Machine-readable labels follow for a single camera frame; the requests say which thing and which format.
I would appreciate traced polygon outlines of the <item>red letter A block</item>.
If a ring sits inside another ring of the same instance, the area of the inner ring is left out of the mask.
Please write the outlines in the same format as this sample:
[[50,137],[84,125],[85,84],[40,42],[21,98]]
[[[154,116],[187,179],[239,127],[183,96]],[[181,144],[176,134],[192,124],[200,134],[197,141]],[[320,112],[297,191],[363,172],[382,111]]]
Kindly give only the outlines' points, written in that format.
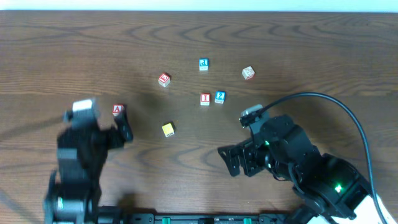
[[112,114],[114,117],[117,117],[117,116],[123,114],[124,111],[125,111],[124,105],[122,105],[122,104],[113,105]]

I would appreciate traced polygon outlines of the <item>blue number 2 block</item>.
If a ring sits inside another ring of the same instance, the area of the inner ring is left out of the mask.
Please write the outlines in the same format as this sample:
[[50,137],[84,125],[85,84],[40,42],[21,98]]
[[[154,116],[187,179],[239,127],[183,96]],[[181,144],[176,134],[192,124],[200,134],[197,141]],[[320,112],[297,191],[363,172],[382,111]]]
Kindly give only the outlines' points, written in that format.
[[223,104],[226,98],[226,92],[225,91],[216,91],[215,94],[215,103],[218,104]]

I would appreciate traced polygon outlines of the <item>red letter I block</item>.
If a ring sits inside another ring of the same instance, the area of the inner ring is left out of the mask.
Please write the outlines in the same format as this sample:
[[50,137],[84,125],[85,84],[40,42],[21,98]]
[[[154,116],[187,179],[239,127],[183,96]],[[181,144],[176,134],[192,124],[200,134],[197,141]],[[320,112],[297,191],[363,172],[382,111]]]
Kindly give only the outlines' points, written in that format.
[[211,101],[211,95],[209,93],[202,93],[200,95],[200,105],[209,106]]

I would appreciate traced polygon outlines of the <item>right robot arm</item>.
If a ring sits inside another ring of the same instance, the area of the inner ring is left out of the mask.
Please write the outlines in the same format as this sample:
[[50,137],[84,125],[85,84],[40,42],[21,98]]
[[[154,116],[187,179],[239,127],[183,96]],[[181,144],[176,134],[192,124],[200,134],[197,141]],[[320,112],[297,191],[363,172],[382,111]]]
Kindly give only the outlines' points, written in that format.
[[325,217],[330,223],[392,223],[370,182],[348,161],[321,154],[305,131],[287,115],[260,117],[249,125],[251,138],[218,148],[229,173],[252,177],[263,170],[293,183],[305,206],[290,223]]

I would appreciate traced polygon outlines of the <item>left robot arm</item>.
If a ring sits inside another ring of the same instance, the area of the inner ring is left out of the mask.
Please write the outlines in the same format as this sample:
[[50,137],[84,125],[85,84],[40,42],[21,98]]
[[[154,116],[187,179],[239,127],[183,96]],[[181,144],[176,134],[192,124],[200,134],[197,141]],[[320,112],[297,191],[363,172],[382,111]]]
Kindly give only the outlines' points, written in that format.
[[45,223],[97,223],[100,175],[108,152],[133,140],[125,107],[113,118],[114,126],[101,129],[93,109],[65,112],[71,126],[57,138],[58,169],[44,199]]

